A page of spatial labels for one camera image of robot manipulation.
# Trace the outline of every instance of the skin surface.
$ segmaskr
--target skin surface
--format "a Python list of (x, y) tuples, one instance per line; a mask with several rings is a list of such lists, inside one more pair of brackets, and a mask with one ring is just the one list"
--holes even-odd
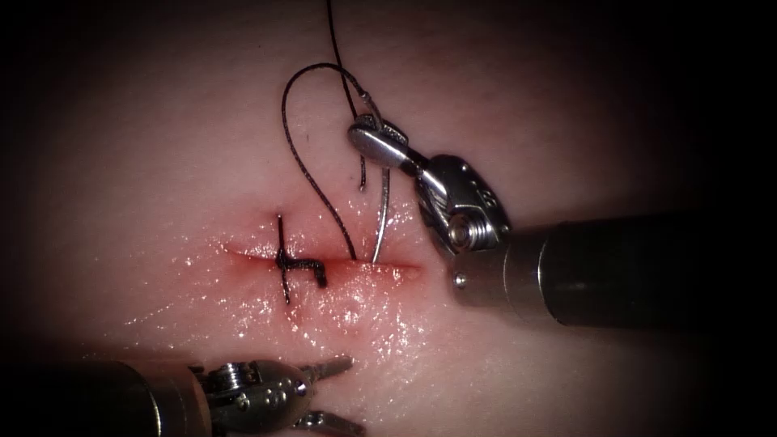
[[(335, 4), (344, 66), (416, 150), (479, 170), (514, 227), (698, 203), (692, 135), (638, 55), (552, 8), (385, 3)], [(14, 296), (26, 338), (61, 357), (207, 367), (351, 354), (313, 405), (370, 435), (654, 435), (694, 414), (689, 339), (457, 306), (400, 172), (369, 265), (380, 169), (359, 192), (340, 78), (322, 70), (292, 89), (289, 125), (353, 238), (349, 260), (279, 110), (297, 70), (334, 60), (324, 2), (127, 14), (104, 17), (111, 31), (62, 71), (28, 135), (42, 153), (26, 188), (33, 292)], [(329, 277), (318, 289), (290, 273), (288, 306), (276, 214), (289, 253)]]

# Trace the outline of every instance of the black suture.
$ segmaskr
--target black suture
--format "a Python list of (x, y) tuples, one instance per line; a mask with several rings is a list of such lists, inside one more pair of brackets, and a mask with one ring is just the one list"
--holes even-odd
[[(332, 19), (332, 0), (326, 0), (326, 16), (329, 19), (329, 36), (332, 37), (332, 48), (334, 49), (334, 58), (338, 61), (338, 66), (342, 68), (342, 61), (340, 60), (340, 50), (338, 49), (338, 39), (334, 36), (334, 20)], [(348, 107), (350, 108), (350, 114), (356, 120), (356, 107), (354, 106), (354, 100), (350, 97), (350, 90), (348, 90), (348, 82), (346, 77), (340, 74), (340, 80), (342, 80), (342, 90), (346, 93), (346, 99), (348, 99)], [(367, 185), (367, 165), (364, 163), (364, 155), (359, 155), (359, 165), (362, 169), (362, 177), (359, 180), (359, 189), (364, 189)]]
[(313, 270), (313, 277), (316, 278), (319, 288), (325, 288), (328, 284), (326, 280), (326, 268), (324, 263), (312, 258), (295, 260), (289, 258), (286, 254), (286, 239), (283, 236), (283, 217), (278, 215), (278, 252), (275, 254), (275, 265), (281, 270), (281, 284), (283, 285), (283, 297), (286, 298), (286, 305), (291, 303), (291, 290), (286, 276), (288, 270)]
[(294, 84), (294, 82), (303, 74), (311, 71), (311, 70), (317, 70), (320, 68), (330, 68), (335, 71), (339, 71), (340, 75), (344, 76), (348, 79), (348, 81), (351, 83), (351, 85), (354, 86), (354, 89), (356, 90), (356, 93), (359, 94), (363, 99), (368, 98), (368, 94), (365, 92), (364, 89), (361, 88), (359, 85), (359, 82), (356, 81), (356, 78), (354, 75), (348, 72), (348, 70), (342, 68), (341, 66), (334, 65), (329, 62), (320, 62), (318, 64), (313, 64), (310, 66), (306, 66), (300, 71), (297, 71), (293, 76), (291, 76), (291, 79), (289, 79), (289, 82), (286, 84), (286, 88), (283, 90), (283, 98), (281, 100), (281, 118), (283, 120), (283, 131), (286, 134), (286, 141), (289, 143), (289, 148), (291, 148), (291, 153), (294, 156), (294, 159), (297, 161), (297, 164), (299, 165), (299, 169), (302, 170), (302, 174), (305, 175), (305, 178), (310, 182), (310, 185), (313, 187), (314, 190), (316, 190), (316, 193), (318, 194), (318, 197), (321, 198), (321, 200), (324, 202), (324, 205), (326, 206), (327, 210), (332, 214), (332, 217), (334, 217), (334, 221), (338, 223), (338, 226), (340, 227), (340, 232), (342, 232), (342, 236), (346, 239), (346, 245), (348, 246), (348, 253), (350, 254), (350, 259), (356, 260), (356, 250), (354, 249), (354, 244), (350, 240), (350, 235), (348, 235), (348, 230), (346, 229), (346, 226), (342, 222), (342, 218), (340, 218), (340, 214), (334, 209), (334, 206), (332, 206), (332, 203), (329, 202), (329, 199), (326, 198), (324, 195), (324, 192), (321, 191), (321, 188), (318, 187), (318, 184), (315, 180), (313, 180), (313, 176), (311, 176), (308, 169), (305, 167), (305, 164), (302, 163), (302, 159), (299, 157), (299, 154), (297, 153), (296, 147), (294, 147), (294, 142), (291, 140), (291, 132), (289, 131), (289, 123), (286, 116), (286, 102), (289, 97), (289, 90), (291, 89), (291, 86)]

